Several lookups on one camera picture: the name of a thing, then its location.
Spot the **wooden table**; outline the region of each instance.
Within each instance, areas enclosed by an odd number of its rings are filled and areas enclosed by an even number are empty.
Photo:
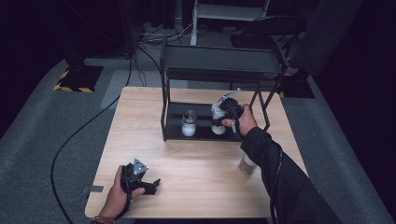
[[[226,92],[172,89],[171,97],[179,102],[213,104]],[[248,103],[252,93],[241,91],[234,98],[240,104]],[[124,217],[270,217],[270,199],[262,183],[260,168],[253,175],[244,175],[237,167],[244,155],[240,143],[164,142],[160,124],[162,108],[161,88],[123,89],[93,181],[95,186],[104,186],[104,190],[91,192],[86,216],[99,214],[118,166],[139,159],[149,168],[143,181],[152,183],[160,178],[161,184],[155,195],[143,195],[134,200],[133,209]],[[253,106],[255,111],[258,112],[255,113],[256,120],[263,127],[265,123],[258,99]],[[180,112],[180,123],[183,112]],[[271,122],[268,132],[306,172],[278,95],[274,96],[267,112]]]

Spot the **glass jar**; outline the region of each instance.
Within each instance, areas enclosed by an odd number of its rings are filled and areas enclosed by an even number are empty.
[[[193,110],[187,110],[183,114],[183,126],[181,128],[181,132],[185,136],[193,136],[195,134],[195,126],[196,126],[197,116]]]

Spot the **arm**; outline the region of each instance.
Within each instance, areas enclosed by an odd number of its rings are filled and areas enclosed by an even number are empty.
[[[257,127],[250,107],[244,105],[243,108],[239,128],[245,140],[241,148],[261,167],[262,182],[267,192],[271,192],[281,148],[269,133]],[[229,126],[231,121],[224,120],[223,125]],[[285,153],[274,200],[279,223],[341,223],[306,174]]]

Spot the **gray carpet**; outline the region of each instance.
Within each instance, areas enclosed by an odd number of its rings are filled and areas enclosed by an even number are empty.
[[[214,32],[200,35],[198,44],[230,46],[228,35]],[[159,61],[160,46],[146,50]],[[137,56],[147,85],[159,87],[154,63],[140,50]],[[122,58],[92,58],[85,63],[104,67],[95,93],[53,91],[67,67],[60,62],[48,71],[0,140],[0,223],[66,223],[51,190],[52,159],[71,134],[117,98],[129,68],[129,61]],[[135,68],[132,76],[129,85],[141,86]],[[394,223],[315,82],[308,81],[315,99],[282,98],[282,103],[313,183],[344,223]],[[196,82],[175,85],[202,88]],[[56,162],[56,189],[74,223],[90,221],[84,215],[87,195],[81,191],[92,184],[114,112],[108,109],[77,133]]]

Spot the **bracelet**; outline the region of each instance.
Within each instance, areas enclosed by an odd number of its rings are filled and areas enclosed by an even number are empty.
[[[116,224],[116,222],[108,217],[95,217],[95,220],[91,224]]]

